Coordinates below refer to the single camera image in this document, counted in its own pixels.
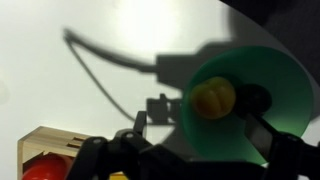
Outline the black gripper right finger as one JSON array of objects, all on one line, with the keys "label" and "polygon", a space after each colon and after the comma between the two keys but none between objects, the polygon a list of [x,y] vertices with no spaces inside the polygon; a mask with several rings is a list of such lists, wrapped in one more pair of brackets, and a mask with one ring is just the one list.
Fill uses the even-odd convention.
[{"label": "black gripper right finger", "polygon": [[269,162],[281,133],[262,116],[249,113],[245,116],[244,134],[256,152],[254,162],[257,164]]}]

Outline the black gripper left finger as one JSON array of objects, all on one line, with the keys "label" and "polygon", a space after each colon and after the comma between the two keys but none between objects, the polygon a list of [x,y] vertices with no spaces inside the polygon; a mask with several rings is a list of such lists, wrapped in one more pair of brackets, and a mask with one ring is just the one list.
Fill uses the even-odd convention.
[{"label": "black gripper left finger", "polygon": [[133,126],[133,130],[141,135],[142,137],[145,136],[145,126],[147,123],[147,112],[146,111],[139,111],[137,113],[135,122],[134,122],[134,126]]}]

